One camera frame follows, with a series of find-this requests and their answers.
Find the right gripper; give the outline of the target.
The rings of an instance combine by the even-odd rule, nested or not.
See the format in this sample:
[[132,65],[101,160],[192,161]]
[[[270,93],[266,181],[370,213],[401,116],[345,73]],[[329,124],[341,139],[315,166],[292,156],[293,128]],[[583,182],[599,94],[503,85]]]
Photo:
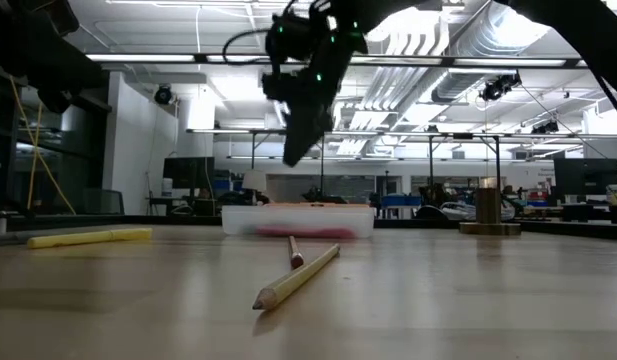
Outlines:
[[[295,13],[291,4],[286,5],[284,12]],[[283,64],[270,60],[272,71],[262,75],[267,98],[313,103],[312,135],[311,114],[306,106],[294,105],[285,116],[283,162],[289,167],[295,167],[310,147],[333,129],[332,106],[323,103],[335,98],[353,54],[368,52],[353,0],[314,0],[304,18],[310,20],[314,37],[310,57],[305,61],[288,59]]]

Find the pink highlighter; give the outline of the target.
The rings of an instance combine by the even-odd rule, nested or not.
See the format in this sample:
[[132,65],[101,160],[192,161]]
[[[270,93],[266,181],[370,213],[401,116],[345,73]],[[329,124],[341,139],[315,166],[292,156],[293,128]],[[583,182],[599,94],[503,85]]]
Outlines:
[[300,238],[328,238],[328,239],[353,239],[357,235],[354,231],[347,228],[338,227],[292,227],[292,226],[261,226],[255,229],[257,235],[287,237],[294,236]]

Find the orange pencil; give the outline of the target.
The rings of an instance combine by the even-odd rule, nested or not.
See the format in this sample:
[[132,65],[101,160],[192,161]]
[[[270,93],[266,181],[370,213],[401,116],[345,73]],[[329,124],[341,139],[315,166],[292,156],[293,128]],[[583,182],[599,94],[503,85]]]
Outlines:
[[288,237],[290,266],[293,270],[304,265],[304,257],[294,236]]

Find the yellow wooden pencil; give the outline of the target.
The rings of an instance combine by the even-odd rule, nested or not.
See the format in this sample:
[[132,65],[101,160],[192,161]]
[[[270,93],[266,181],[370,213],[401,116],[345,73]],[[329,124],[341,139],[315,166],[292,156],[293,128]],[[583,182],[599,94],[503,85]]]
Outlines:
[[340,245],[335,244],[321,256],[304,264],[262,288],[252,305],[253,310],[270,311],[284,302],[289,296],[313,278],[323,267],[340,253]]

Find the yellow highlighter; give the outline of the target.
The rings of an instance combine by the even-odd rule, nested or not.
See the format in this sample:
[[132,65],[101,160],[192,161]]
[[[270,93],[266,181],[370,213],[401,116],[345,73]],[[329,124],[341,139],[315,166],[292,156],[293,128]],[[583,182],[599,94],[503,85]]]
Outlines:
[[27,241],[27,247],[29,249],[43,249],[116,241],[151,240],[152,233],[153,230],[151,228],[132,228],[64,235],[36,236],[31,237]]

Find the clear plastic supply box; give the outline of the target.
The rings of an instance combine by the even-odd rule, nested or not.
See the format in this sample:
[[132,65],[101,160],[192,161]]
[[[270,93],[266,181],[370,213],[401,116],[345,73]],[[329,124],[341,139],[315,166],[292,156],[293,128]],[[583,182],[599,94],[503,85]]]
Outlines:
[[222,226],[227,235],[256,234],[255,229],[261,226],[292,226],[347,228],[356,233],[356,238],[368,238],[374,221],[374,210],[367,205],[305,203],[222,208]]

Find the white lamp shade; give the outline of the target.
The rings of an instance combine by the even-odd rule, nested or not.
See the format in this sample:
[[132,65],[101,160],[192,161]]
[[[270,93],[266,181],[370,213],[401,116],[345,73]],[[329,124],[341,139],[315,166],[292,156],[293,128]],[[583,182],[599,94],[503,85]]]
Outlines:
[[242,188],[258,192],[265,192],[267,190],[266,173],[256,169],[247,170],[244,173]]

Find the blue storage bins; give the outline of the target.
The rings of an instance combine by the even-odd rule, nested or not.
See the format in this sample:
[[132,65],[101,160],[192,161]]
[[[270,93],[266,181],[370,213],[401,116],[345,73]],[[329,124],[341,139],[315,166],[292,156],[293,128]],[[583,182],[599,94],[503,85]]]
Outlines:
[[383,207],[418,207],[421,205],[420,196],[412,195],[387,195],[381,198],[381,204]]

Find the black computer monitor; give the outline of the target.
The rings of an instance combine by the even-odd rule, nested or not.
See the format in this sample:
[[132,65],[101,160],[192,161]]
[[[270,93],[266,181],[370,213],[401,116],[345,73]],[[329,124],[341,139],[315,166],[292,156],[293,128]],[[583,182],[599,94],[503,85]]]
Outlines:
[[213,157],[170,157],[164,160],[163,177],[174,189],[210,189],[214,168]]
[[605,195],[617,185],[617,160],[602,158],[555,159],[559,195]]

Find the silver desk bell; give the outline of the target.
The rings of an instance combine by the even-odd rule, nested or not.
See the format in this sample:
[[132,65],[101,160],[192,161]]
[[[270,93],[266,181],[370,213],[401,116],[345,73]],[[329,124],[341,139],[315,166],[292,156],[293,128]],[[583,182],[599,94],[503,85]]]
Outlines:
[[502,222],[501,193],[496,188],[479,188],[476,193],[476,220],[461,222],[459,232],[466,235],[519,236],[521,226]]

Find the dark mesh chair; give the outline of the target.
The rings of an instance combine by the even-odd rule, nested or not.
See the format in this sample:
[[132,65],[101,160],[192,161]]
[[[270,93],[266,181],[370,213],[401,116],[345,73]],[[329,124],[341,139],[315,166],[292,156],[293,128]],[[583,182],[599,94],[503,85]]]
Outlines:
[[83,191],[83,210],[88,215],[124,215],[123,194],[108,189],[85,189]]

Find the background black frame rig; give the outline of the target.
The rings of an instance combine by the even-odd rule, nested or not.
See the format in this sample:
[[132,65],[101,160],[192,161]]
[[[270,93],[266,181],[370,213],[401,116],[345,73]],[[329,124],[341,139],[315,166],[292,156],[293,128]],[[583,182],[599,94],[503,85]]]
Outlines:
[[250,168],[267,174],[328,176],[395,176],[409,182],[413,177],[499,177],[503,185],[535,188],[556,182],[551,159],[515,159],[505,142],[487,144],[474,139],[464,145],[463,159],[454,159],[451,140],[419,137],[402,143],[391,156],[372,154],[339,155],[346,140],[341,134],[328,134],[314,145],[293,167],[283,163],[281,130],[218,129],[192,130],[192,135],[214,141],[213,156],[218,168],[235,173]]

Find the silver ventilation duct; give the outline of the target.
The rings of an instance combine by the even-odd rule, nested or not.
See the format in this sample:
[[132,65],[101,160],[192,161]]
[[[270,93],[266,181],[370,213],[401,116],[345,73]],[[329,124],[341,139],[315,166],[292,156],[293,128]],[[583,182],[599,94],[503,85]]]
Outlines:
[[[532,22],[510,7],[492,2],[450,47],[456,57],[517,56],[541,39],[549,28]],[[431,92],[433,102],[451,103],[483,78],[482,74],[447,70]]]

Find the black aluminium table frame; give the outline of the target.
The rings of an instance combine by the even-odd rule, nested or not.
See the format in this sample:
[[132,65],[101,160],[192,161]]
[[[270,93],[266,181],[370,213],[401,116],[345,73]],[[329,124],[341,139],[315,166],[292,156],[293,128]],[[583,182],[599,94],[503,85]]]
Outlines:
[[[191,54],[140,54],[140,53],[107,53],[89,54],[91,62],[104,67],[128,64],[157,64],[157,65],[231,65],[255,66],[269,65],[270,60],[262,54],[234,54],[226,57],[220,54],[191,53]],[[350,61],[352,67],[386,67],[386,68],[444,68],[458,70],[461,74],[488,70],[577,70],[583,71],[587,64],[580,58],[528,58],[528,57],[452,57],[452,56],[415,56],[415,55],[354,55]],[[491,138],[494,143],[500,144],[507,139],[540,139],[540,134],[521,133],[471,133],[471,132],[403,132],[407,138],[421,138],[431,144],[436,137],[444,139],[486,140]],[[146,225],[203,225],[219,226],[223,221],[217,217],[164,217],[152,215],[43,215],[34,220],[17,215],[13,220],[15,230],[56,229],[59,227],[74,227],[104,225],[104,224],[146,224]],[[617,240],[617,224],[593,225],[562,222],[548,224],[546,221],[521,220],[517,223],[521,229],[531,232],[551,233],[558,235],[598,237]],[[376,220],[377,229],[459,229],[462,223],[457,220],[423,219],[423,220]]]

